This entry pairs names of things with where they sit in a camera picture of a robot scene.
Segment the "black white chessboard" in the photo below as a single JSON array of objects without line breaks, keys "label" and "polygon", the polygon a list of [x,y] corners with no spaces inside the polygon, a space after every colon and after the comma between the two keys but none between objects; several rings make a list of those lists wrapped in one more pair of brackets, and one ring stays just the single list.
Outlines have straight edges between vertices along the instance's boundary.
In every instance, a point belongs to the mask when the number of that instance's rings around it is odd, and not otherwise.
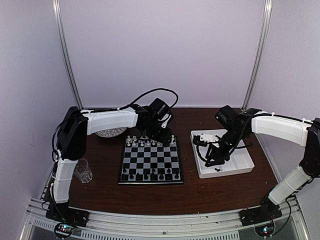
[{"label": "black white chessboard", "polygon": [[[179,140],[176,135],[171,136],[169,146],[163,146],[160,142],[137,136],[137,146],[133,146],[134,135],[129,136],[131,137],[131,146],[127,146],[128,136],[123,145],[118,177],[119,185],[179,185],[184,183]],[[155,169],[155,180],[151,180],[152,169]],[[164,169],[163,180],[159,179],[159,169]],[[175,179],[173,169],[178,169],[179,179]],[[140,181],[136,180],[137,173],[141,175]],[[130,174],[134,176],[132,180],[129,179]],[[148,180],[144,180],[144,174],[148,175]],[[168,175],[172,175],[172,180],[168,179]]]}]

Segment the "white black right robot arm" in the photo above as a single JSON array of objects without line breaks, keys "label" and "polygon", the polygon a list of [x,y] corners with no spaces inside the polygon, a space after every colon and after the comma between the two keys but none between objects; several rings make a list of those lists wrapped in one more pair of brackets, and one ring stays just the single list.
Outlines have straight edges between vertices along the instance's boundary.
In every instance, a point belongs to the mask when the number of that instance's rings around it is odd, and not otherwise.
[{"label": "white black right robot arm", "polygon": [[260,137],[272,159],[284,158],[284,166],[293,170],[281,179],[261,200],[256,210],[259,220],[268,220],[279,204],[320,176],[320,119],[297,119],[257,108],[236,112],[229,105],[218,110],[215,119],[226,133],[208,144],[203,158],[206,167],[224,164],[242,139]]}]

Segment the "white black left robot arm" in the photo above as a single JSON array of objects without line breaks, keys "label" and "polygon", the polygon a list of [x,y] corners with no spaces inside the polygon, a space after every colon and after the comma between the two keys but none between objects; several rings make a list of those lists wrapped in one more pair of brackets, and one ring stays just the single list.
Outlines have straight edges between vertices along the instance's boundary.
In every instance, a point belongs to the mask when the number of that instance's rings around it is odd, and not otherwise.
[{"label": "white black left robot arm", "polygon": [[69,201],[70,185],[79,159],[86,153],[87,137],[100,131],[135,128],[149,139],[168,145],[172,131],[171,107],[156,98],[150,105],[129,104],[119,108],[79,109],[71,106],[57,132],[57,171],[50,191],[55,205],[52,213],[61,222],[72,218],[72,211],[64,204]]}]

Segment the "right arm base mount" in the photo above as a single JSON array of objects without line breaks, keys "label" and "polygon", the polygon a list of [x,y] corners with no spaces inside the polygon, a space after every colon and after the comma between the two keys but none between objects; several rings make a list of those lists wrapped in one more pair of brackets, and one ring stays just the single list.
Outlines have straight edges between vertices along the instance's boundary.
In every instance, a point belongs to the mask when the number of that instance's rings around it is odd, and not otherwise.
[{"label": "right arm base mount", "polygon": [[239,217],[243,227],[252,226],[259,237],[268,238],[276,232],[275,219],[282,217],[282,212],[279,209],[263,212],[261,207],[243,208]]}]

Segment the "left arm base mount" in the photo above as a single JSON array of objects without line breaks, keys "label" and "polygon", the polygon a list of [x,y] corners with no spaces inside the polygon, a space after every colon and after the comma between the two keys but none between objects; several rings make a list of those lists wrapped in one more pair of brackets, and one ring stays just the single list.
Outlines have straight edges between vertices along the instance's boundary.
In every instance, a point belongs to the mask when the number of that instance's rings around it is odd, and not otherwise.
[{"label": "left arm base mount", "polygon": [[79,230],[79,227],[87,226],[89,215],[88,211],[69,208],[64,216],[57,210],[48,210],[45,217],[57,222],[53,227],[53,233],[60,239],[66,239]]}]

